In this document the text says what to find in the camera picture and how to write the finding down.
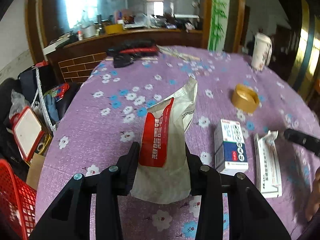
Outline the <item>person's right hand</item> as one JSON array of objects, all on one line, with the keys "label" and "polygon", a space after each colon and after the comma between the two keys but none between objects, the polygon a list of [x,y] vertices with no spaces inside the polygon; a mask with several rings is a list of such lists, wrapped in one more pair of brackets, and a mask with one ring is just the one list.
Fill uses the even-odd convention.
[{"label": "person's right hand", "polygon": [[312,184],[312,191],[306,206],[305,217],[309,222],[317,213],[320,205],[320,167],[315,173],[315,179]]}]

